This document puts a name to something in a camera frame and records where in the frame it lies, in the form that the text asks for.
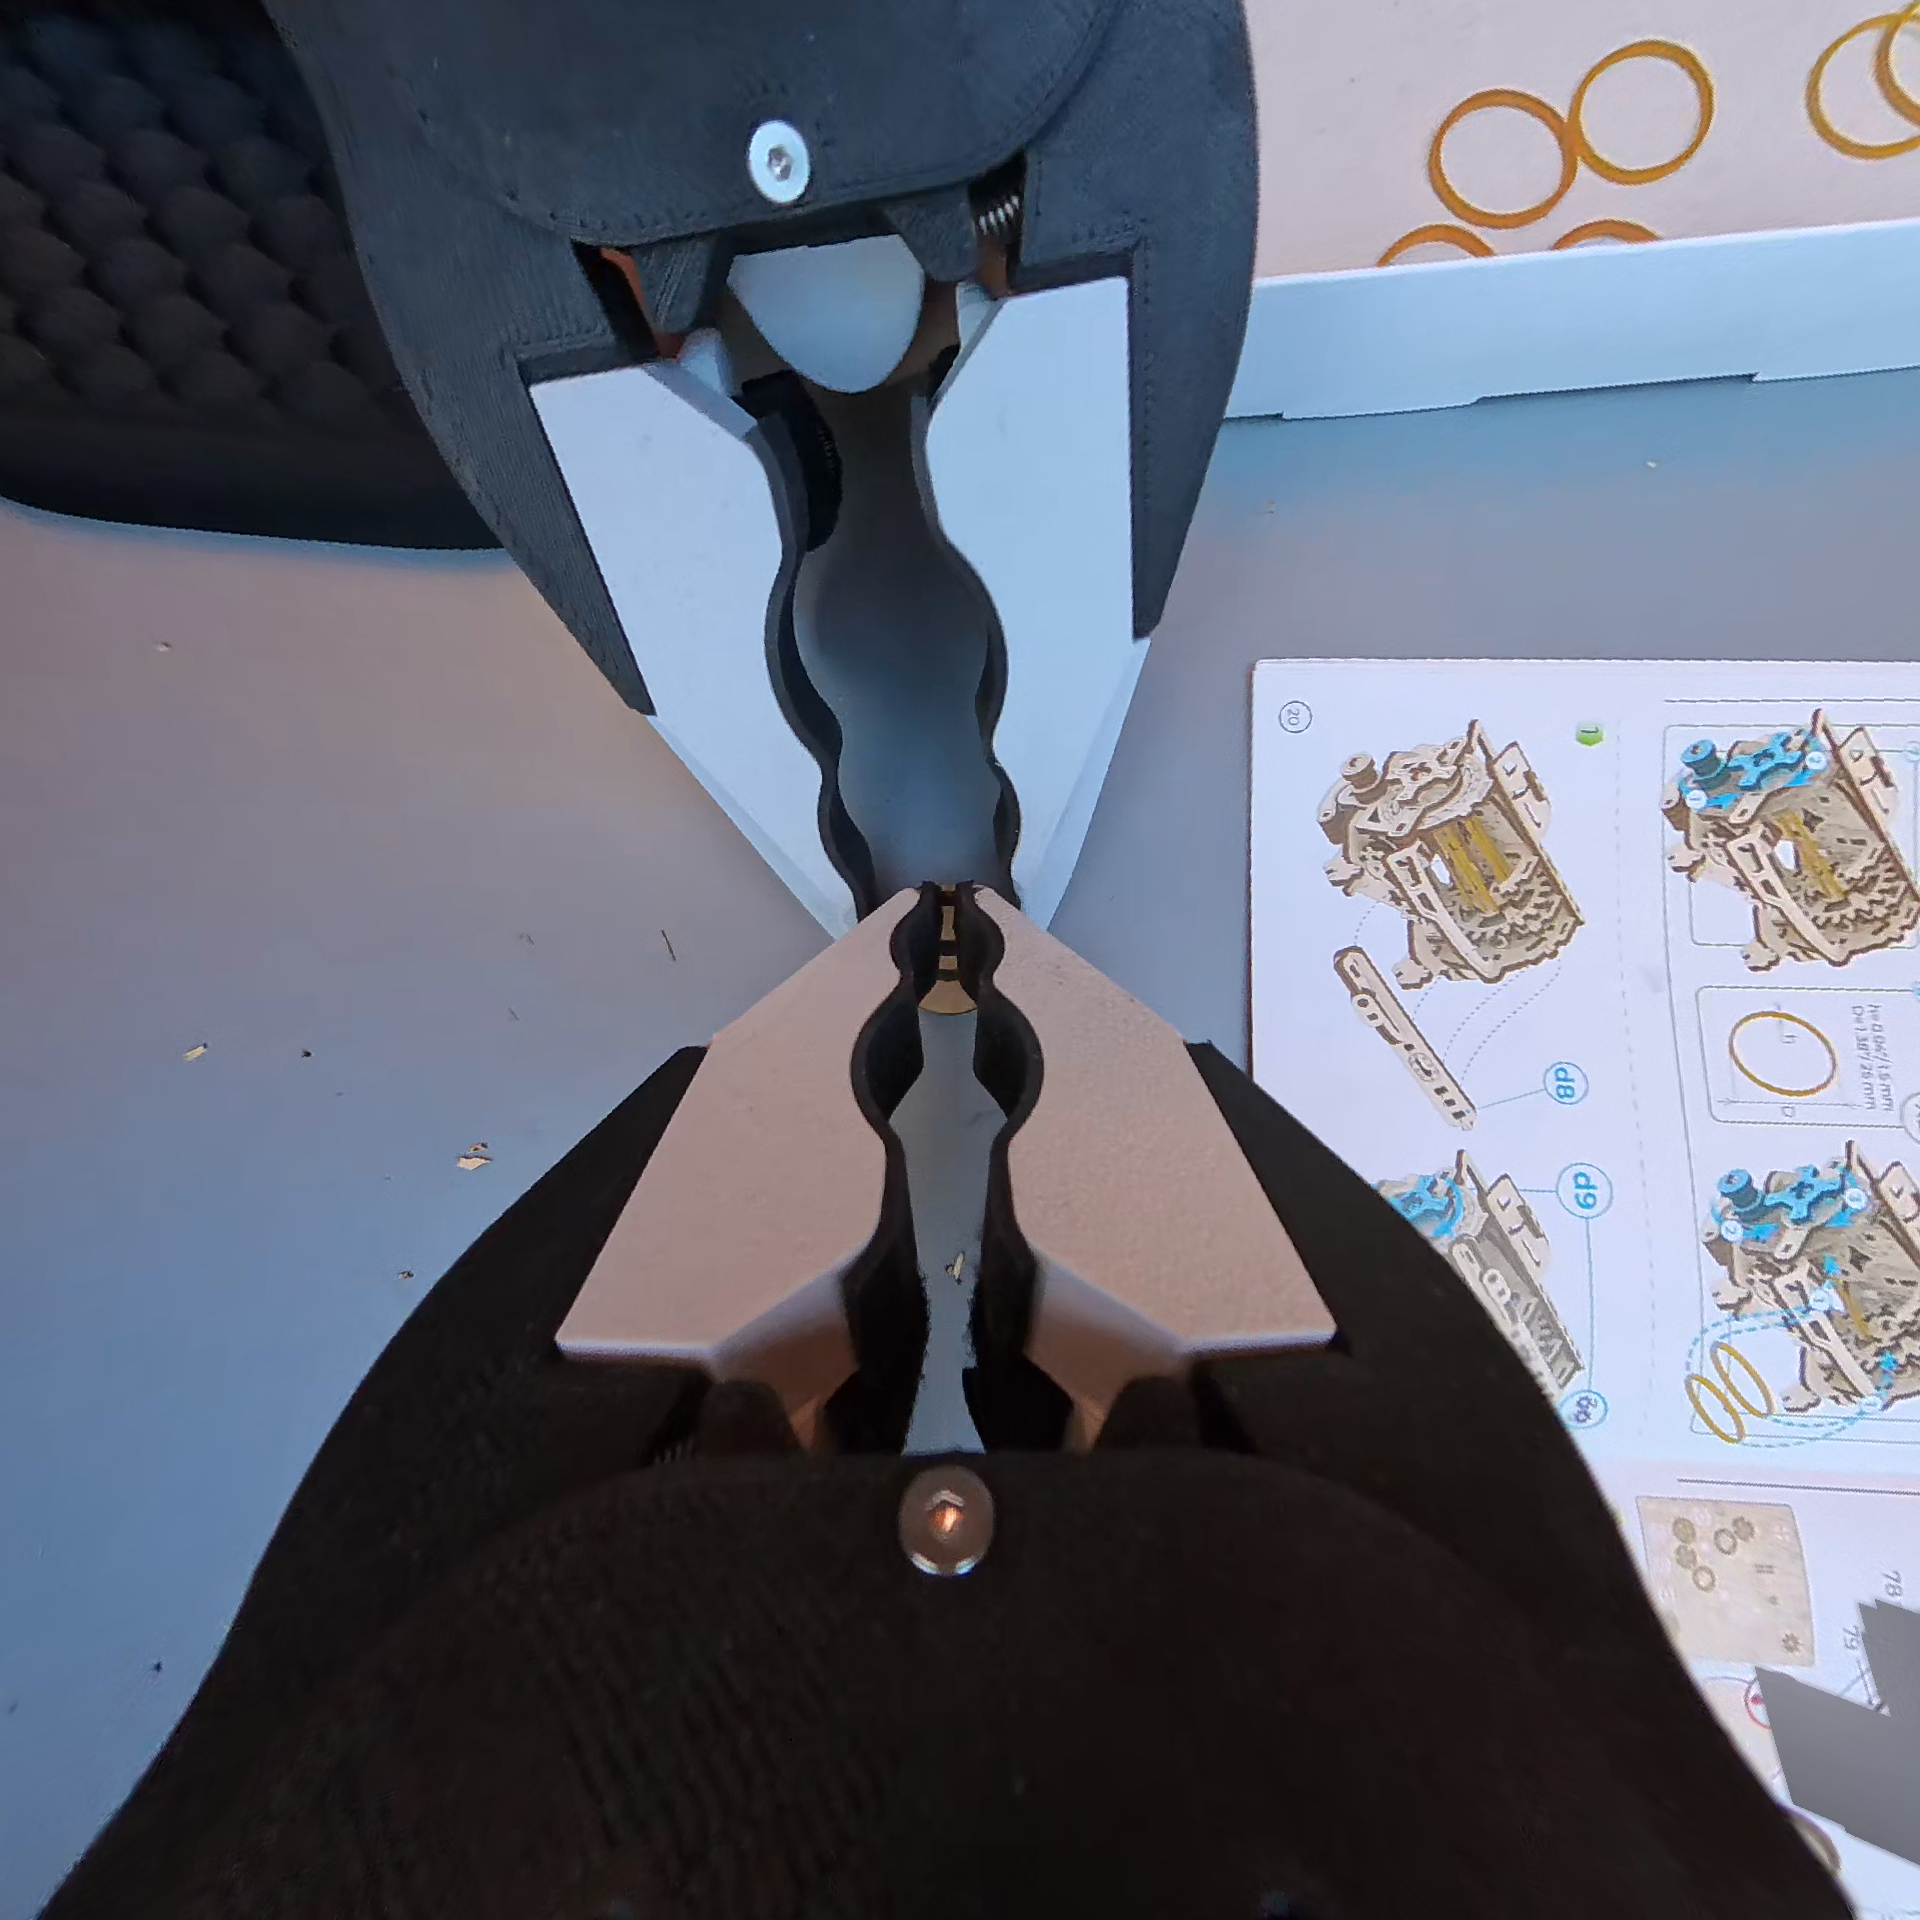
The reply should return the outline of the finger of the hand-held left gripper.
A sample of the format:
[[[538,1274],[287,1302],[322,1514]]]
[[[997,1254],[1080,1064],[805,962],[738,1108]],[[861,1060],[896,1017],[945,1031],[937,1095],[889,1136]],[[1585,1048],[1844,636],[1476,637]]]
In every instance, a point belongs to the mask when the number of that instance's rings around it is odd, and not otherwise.
[[[750,411],[722,334],[533,387],[660,737],[833,938],[879,906],[843,729],[798,641],[805,434]]]
[[[941,531],[992,604],[992,751],[1020,827],[1013,883],[1048,925],[1085,847],[1146,641],[1134,609],[1130,290],[957,290],[960,351],[924,426]]]

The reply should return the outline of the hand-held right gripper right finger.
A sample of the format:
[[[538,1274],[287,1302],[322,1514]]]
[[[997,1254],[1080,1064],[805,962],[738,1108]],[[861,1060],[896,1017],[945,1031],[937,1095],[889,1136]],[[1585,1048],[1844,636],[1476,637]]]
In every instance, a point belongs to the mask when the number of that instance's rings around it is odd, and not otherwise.
[[[992,1139],[967,1395],[990,1448],[1093,1442],[1141,1377],[1325,1346],[1313,1283],[1189,1044],[986,886],[957,891]]]

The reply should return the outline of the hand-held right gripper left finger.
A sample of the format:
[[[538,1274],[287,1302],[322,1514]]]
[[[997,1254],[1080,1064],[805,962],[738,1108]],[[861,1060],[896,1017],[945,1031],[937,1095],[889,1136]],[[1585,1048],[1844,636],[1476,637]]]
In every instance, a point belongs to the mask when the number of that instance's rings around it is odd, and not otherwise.
[[[900,1452],[929,1305],[892,1115],[942,891],[900,889],[717,1031],[556,1342],[771,1388],[809,1442]]]

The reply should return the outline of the round wooden disc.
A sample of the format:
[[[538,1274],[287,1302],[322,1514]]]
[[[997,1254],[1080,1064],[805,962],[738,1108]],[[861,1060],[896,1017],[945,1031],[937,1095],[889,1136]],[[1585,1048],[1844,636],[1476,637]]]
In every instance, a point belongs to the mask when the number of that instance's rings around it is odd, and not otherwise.
[[[958,946],[958,889],[945,886],[939,894],[941,923],[937,967],[927,987],[921,1008],[927,1014],[952,1017],[976,1011],[976,1000],[963,977],[963,954]]]

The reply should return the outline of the white cardboard tray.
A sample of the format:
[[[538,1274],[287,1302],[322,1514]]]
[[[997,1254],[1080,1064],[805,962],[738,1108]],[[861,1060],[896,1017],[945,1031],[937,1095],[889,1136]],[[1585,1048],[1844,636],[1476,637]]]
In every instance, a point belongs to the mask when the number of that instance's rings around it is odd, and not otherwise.
[[[1919,219],[1373,261],[1389,165],[1365,155],[1411,104],[1412,59],[1365,80],[1416,11],[1487,4],[1249,4],[1260,238],[1237,418],[1331,420],[1484,397],[1916,366]]]

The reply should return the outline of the printed instruction booklet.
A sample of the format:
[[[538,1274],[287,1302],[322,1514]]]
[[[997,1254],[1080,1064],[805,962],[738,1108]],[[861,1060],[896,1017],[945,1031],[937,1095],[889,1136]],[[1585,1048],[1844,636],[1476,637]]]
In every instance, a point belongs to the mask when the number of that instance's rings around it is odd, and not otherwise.
[[[1916,665],[1265,659],[1252,1064],[1476,1293],[1736,1751],[1916,1916]]]

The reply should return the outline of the black textured wrist rest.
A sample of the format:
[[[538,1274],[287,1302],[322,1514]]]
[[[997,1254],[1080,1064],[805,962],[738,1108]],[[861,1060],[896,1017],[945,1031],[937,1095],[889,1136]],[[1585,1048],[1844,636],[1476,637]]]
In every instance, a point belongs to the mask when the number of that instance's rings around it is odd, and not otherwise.
[[[261,4],[3,6],[3,494],[493,549],[404,389]]]

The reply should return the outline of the group of tan rubber bands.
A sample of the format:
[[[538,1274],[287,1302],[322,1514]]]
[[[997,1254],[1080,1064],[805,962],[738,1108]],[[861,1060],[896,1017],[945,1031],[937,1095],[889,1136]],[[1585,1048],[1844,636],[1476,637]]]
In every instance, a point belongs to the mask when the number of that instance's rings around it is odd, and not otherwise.
[[[1412,11],[1370,261],[1389,268],[1916,217],[1916,4],[1487,4]]]

